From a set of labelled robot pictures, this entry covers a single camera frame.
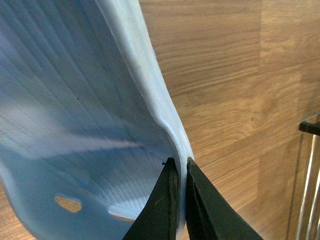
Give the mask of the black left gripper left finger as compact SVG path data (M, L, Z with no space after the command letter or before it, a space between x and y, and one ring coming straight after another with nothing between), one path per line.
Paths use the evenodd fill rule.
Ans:
M175 240L178 228L179 186L175 160L163 163L163 170L125 240Z

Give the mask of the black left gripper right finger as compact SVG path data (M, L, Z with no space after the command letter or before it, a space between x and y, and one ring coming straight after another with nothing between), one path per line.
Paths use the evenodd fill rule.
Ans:
M189 157L186 225L191 240L261 240Z

